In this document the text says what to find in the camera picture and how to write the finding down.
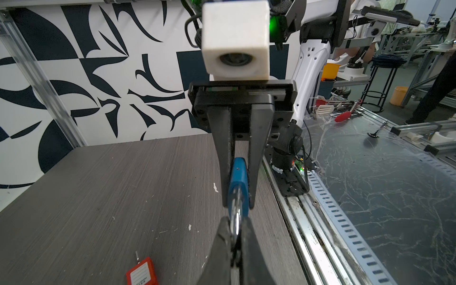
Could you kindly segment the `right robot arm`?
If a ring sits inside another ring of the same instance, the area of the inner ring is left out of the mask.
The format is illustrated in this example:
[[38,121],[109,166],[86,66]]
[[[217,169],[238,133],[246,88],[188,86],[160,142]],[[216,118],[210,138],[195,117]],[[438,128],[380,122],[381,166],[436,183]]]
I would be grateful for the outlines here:
[[320,72],[344,40],[349,1],[186,1],[213,79],[188,96],[218,155],[222,203],[252,209],[262,158],[284,196],[309,192],[302,128]]

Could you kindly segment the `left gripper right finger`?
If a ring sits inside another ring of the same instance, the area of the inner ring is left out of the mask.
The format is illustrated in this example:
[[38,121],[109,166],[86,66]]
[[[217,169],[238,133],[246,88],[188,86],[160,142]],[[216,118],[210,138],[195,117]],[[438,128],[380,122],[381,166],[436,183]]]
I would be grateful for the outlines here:
[[240,234],[239,264],[241,285],[275,285],[249,217],[243,219]]

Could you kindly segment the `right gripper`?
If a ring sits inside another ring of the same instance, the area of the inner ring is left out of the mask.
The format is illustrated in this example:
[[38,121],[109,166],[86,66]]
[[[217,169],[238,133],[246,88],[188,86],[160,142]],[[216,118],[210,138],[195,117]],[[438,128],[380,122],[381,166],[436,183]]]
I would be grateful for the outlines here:
[[247,139],[249,208],[253,209],[264,149],[273,129],[291,121],[297,96],[292,80],[193,82],[188,90],[192,115],[200,128],[211,132],[220,166],[222,204],[228,192],[235,154],[235,139]]

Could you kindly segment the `blue padlock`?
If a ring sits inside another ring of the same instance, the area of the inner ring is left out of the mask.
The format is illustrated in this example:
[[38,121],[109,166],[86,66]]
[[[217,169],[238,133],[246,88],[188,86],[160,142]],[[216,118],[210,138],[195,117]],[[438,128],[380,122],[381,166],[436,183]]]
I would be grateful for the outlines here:
[[249,187],[247,163],[243,157],[236,157],[228,191],[228,210],[232,242],[236,243],[241,233],[241,224],[249,213]]

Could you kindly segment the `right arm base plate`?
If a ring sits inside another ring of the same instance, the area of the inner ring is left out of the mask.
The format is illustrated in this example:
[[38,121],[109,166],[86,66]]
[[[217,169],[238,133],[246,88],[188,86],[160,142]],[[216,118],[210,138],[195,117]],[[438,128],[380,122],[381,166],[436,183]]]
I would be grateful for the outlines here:
[[266,158],[283,197],[298,197],[310,192],[309,173],[317,169],[310,157],[281,154],[273,146],[267,146]]

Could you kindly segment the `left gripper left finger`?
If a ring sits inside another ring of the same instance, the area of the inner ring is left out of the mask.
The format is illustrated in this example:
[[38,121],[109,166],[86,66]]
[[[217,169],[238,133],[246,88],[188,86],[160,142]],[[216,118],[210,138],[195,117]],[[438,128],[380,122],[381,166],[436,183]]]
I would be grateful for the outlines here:
[[232,238],[229,218],[223,217],[218,224],[208,260],[197,285],[230,285],[231,258]]

